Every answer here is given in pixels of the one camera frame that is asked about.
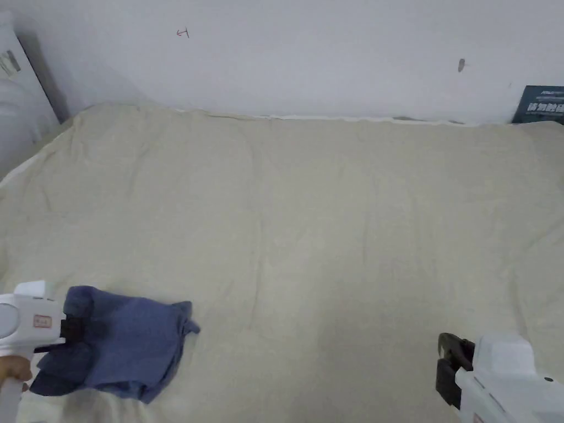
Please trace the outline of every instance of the bed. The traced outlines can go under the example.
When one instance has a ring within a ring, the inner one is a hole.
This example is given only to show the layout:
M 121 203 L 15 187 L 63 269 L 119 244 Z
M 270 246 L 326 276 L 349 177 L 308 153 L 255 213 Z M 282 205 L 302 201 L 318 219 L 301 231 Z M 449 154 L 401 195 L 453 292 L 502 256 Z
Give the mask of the bed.
M 564 380 L 564 130 L 104 104 L 0 187 L 0 286 L 202 326 L 149 406 L 26 394 L 21 422 L 456 421 L 437 337 L 517 331 Z

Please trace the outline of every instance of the blue cloth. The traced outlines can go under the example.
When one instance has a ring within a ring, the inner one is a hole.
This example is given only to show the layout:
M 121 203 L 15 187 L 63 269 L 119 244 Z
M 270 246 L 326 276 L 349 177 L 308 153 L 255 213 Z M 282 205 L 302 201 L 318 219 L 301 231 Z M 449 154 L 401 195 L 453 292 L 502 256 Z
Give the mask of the blue cloth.
M 82 342 L 43 357 L 30 391 L 44 396 L 93 388 L 148 404 L 172 380 L 184 338 L 200 328 L 192 303 L 165 305 L 146 298 L 72 287 L 63 311 L 81 318 Z

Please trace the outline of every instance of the dark blue poster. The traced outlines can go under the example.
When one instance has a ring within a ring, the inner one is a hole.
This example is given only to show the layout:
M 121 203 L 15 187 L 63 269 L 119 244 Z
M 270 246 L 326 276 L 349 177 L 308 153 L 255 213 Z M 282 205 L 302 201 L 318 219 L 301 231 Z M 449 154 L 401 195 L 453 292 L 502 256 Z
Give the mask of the dark blue poster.
M 512 123 L 557 121 L 564 125 L 564 87 L 527 85 Z

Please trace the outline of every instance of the white wall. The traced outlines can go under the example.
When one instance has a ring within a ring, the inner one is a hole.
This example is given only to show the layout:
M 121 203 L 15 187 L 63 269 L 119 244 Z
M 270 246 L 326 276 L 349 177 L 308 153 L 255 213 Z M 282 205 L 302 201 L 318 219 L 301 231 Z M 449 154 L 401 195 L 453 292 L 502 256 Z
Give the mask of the white wall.
M 562 0 L 0 0 L 59 117 L 153 99 L 248 114 L 511 119 L 564 85 Z M 178 37 L 188 27 L 190 39 Z M 458 72 L 459 60 L 466 60 Z

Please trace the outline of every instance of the human hand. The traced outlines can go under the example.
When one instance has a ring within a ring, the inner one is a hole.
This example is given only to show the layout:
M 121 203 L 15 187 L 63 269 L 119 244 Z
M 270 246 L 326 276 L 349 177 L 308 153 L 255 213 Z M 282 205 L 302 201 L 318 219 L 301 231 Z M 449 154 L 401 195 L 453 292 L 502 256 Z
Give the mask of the human hand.
M 9 377 L 21 381 L 30 380 L 33 375 L 29 360 L 18 355 L 0 357 L 0 387 L 2 387 L 4 380 Z M 22 391 L 26 392 L 28 389 L 28 384 L 24 384 Z

